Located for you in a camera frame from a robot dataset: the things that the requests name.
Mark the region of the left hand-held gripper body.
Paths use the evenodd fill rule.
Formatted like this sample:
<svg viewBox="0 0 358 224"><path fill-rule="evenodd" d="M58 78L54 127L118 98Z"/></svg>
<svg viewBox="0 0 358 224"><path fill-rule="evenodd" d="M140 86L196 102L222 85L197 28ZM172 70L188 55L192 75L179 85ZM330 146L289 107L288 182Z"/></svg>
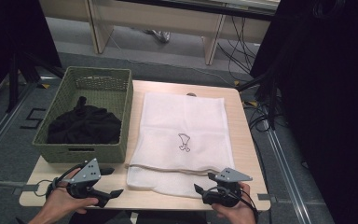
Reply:
<svg viewBox="0 0 358 224"><path fill-rule="evenodd" d="M104 208L111 199L110 194L93 187L101 179L101 176L98 161L92 159L73 177L67 180L68 185L66 189L76 199L95 198L98 200L96 206Z"/></svg>

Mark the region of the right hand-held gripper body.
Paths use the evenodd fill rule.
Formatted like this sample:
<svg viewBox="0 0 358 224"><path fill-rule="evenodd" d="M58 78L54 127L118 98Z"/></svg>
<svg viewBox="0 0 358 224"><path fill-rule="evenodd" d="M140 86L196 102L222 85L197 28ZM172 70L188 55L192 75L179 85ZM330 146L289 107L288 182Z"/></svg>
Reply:
<svg viewBox="0 0 358 224"><path fill-rule="evenodd" d="M225 168L216 174L217 186L205 190L202 201L206 204L221 204L225 207L233 207L241 198L241 181L251 181L252 178L232 168Z"/></svg>

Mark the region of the black garment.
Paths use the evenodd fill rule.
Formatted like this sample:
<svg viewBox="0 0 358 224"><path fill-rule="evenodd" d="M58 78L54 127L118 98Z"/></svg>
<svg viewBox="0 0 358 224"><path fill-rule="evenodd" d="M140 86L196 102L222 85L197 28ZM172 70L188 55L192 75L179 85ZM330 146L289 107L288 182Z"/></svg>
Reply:
<svg viewBox="0 0 358 224"><path fill-rule="evenodd" d="M106 108L87 105L80 96L76 106L59 115L48 126L49 144L115 144L121 133L121 120Z"/></svg>

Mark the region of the white mesh laundry bag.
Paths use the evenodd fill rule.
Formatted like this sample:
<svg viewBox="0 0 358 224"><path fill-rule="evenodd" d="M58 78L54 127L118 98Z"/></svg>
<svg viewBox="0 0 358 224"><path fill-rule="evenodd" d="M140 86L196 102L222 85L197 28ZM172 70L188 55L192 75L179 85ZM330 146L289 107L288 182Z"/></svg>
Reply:
<svg viewBox="0 0 358 224"><path fill-rule="evenodd" d="M224 99L145 94L130 187L197 198L195 185L212 188L208 174L233 166Z"/></svg>

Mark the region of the green woven basket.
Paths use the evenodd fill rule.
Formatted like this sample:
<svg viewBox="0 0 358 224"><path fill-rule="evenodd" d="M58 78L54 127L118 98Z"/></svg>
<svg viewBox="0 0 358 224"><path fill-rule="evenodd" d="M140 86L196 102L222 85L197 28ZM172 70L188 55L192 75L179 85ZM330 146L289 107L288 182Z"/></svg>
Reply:
<svg viewBox="0 0 358 224"><path fill-rule="evenodd" d="M78 163L95 158L100 163L122 163L126 158L133 86L129 69L70 66L34 137L33 146L49 163ZM98 144L51 144L48 126L75 108L80 97L86 105L104 108L120 121L118 140Z"/></svg>

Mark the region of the person's right hand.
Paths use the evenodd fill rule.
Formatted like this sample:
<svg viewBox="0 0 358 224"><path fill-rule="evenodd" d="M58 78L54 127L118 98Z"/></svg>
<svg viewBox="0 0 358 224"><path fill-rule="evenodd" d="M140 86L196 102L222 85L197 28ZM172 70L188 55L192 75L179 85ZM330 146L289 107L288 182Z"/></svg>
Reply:
<svg viewBox="0 0 358 224"><path fill-rule="evenodd" d="M248 206L251 203L250 186L246 183L240 182L242 195L245 203L238 202L233 207L225 207L221 204L214 203L212 209L220 218L226 218L231 224L256 224L253 209Z"/></svg>

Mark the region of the person's left hand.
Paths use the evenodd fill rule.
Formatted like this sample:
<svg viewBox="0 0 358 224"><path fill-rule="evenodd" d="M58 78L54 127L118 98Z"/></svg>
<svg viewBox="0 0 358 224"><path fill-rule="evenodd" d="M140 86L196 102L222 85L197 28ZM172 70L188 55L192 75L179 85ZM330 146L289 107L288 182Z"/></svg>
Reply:
<svg viewBox="0 0 358 224"><path fill-rule="evenodd" d="M86 214L86 208L96 205L97 202L95 198L76 199L65 188L56 188L50 193L39 213L49 214L58 221L72 212Z"/></svg>

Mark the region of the black metal stand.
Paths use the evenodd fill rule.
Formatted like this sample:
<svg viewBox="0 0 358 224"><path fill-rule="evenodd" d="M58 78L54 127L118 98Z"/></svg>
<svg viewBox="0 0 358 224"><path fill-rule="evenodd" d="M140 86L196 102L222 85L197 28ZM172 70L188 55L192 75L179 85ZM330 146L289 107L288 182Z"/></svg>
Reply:
<svg viewBox="0 0 358 224"><path fill-rule="evenodd" d="M41 76L36 71L37 67L44 68L58 78L63 78L64 76L62 68L52 65L30 52L15 52L10 59L7 113L11 112L19 101L19 75L22 75L27 83L37 83L41 79Z"/></svg>
<svg viewBox="0 0 358 224"><path fill-rule="evenodd" d="M272 131L275 130L274 118L275 118L275 106L277 102L276 77L277 75L280 74L279 70L280 70L280 63L274 62L264 74L255 77L253 80L236 87L237 91L244 91L255 86L256 84L259 85L259 88L255 93L255 98L258 101L268 100L267 122L268 122L268 126Z"/></svg>

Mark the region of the black curtain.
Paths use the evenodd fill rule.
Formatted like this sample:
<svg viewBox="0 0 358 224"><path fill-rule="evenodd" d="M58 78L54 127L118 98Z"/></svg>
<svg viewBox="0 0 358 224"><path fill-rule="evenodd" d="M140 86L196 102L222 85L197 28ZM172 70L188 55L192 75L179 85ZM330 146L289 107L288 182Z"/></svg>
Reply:
<svg viewBox="0 0 358 224"><path fill-rule="evenodd" d="M0 83L18 51L62 66L39 0L0 0Z"/></svg>
<svg viewBox="0 0 358 224"><path fill-rule="evenodd" d="M281 0L252 76L284 44L277 86L285 115L336 224L358 224L358 0Z"/></svg>

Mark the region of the light wooden desk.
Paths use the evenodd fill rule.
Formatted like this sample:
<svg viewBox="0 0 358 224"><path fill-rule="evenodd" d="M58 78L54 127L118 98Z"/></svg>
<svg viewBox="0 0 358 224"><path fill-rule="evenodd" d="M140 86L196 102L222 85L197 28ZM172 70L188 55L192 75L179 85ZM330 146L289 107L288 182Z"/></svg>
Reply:
<svg viewBox="0 0 358 224"><path fill-rule="evenodd" d="M246 42L260 44L269 28L268 21L226 16L172 7L151 6L120 0L39 0L46 17L85 22L93 50L105 51L118 26L157 29L202 39L207 65L213 63L217 41L242 35Z"/></svg>

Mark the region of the metal floor rail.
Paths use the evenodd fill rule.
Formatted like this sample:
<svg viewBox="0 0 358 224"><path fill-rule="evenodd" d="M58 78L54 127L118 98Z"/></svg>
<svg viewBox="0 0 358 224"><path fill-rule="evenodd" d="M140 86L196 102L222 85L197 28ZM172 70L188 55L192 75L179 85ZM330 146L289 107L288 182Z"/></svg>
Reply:
<svg viewBox="0 0 358 224"><path fill-rule="evenodd" d="M263 122L268 135L269 143L272 147L274 156L278 166L282 172L282 178L287 188L292 205L296 212L299 224L312 224L308 207L298 189L296 181L293 177L288 161L283 153L281 142L279 141L276 131L272 128L268 121Z"/></svg>
<svg viewBox="0 0 358 224"><path fill-rule="evenodd" d="M0 141L2 140L3 136L8 131L8 129L11 126L11 124L13 123L13 121L19 115L26 99L32 94L32 92L35 89L36 89L35 84L27 84L24 87L23 91L21 92L17 104L14 105L9 112L6 112L6 114L0 120Z"/></svg>

